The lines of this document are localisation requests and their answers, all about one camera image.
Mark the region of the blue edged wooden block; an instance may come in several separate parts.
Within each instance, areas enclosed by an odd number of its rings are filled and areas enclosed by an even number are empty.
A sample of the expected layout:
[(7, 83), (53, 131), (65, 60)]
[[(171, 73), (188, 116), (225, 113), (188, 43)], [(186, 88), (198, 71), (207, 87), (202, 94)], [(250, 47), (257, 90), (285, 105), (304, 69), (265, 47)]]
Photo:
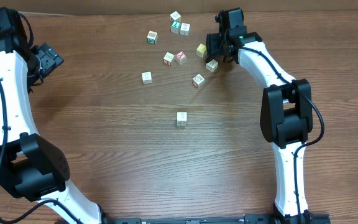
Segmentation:
[(187, 122), (187, 112), (180, 111), (177, 113), (177, 122), (186, 123)]

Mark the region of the blue D wooden block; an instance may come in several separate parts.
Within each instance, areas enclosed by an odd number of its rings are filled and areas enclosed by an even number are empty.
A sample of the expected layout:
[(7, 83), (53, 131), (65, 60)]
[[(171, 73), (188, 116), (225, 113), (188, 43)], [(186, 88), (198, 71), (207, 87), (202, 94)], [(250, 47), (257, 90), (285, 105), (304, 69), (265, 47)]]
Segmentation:
[(177, 127), (185, 127), (186, 122), (177, 122)]

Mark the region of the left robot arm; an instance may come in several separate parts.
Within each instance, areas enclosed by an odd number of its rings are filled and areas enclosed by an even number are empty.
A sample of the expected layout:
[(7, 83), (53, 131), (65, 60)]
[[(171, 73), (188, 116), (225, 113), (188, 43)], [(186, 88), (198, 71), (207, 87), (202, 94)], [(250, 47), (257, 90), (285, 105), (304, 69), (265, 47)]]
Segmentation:
[(51, 46), (34, 44), (23, 14), (0, 8), (0, 187), (48, 206), (67, 223), (107, 223), (101, 207), (70, 180), (65, 155), (40, 136), (32, 116), (32, 87), (62, 63)]

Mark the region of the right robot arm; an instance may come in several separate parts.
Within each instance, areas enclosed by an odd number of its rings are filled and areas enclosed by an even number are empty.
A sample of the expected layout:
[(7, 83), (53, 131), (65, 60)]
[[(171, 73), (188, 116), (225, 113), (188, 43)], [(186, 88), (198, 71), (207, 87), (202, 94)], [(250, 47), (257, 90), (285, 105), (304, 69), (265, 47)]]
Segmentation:
[(206, 36), (208, 58), (229, 57), (263, 88), (260, 128), (275, 156), (277, 192), (271, 214), (245, 214), (239, 223), (330, 223), (328, 214), (308, 209), (304, 187), (306, 148), (321, 140), (308, 140), (313, 115), (324, 126), (321, 113), (312, 101), (310, 83), (284, 71), (267, 51), (256, 32), (248, 32), (242, 9), (221, 10), (214, 17), (219, 31)]

